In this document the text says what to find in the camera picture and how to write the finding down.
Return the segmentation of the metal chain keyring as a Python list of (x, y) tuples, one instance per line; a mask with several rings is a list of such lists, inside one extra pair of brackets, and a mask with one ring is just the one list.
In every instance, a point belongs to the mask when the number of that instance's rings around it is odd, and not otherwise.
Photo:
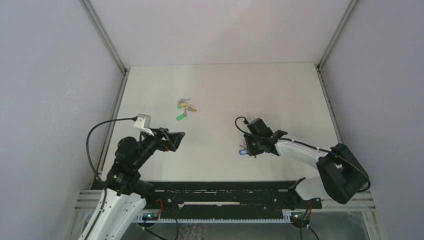
[(245, 139), (243, 139), (242, 144), (239, 145), (239, 150), (246, 150), (248, 152), (247, 143)]

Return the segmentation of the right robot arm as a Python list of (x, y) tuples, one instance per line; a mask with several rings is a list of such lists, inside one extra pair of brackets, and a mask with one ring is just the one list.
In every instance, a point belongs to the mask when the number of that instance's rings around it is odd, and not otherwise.
[(301, 177), (288, 188), (283, 203), (289, 209), (302, 208), (308, 201), (323, 197), (345, 205), (357, 193), (370, 189), (368, 173), (347, 145), (314, 146), (286, 131), (272, 131), (261, 118), (243, 116), (242, 122), (247, 127), (242, 134), (248, 156), (267, 153), (288, 157), (317, 170), (318, 177)]

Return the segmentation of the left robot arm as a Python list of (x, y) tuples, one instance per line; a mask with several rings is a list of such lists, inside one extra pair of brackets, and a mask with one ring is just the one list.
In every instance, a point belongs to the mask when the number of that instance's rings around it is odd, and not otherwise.
[(139, 170), (156, 151), (176, 152), (186, 134), (162, 127), (150, 131), (118, 142), (101, 198), (79, 239), (119, 240), (143, 208), (155, 205), (154, 186), (141, 179)]

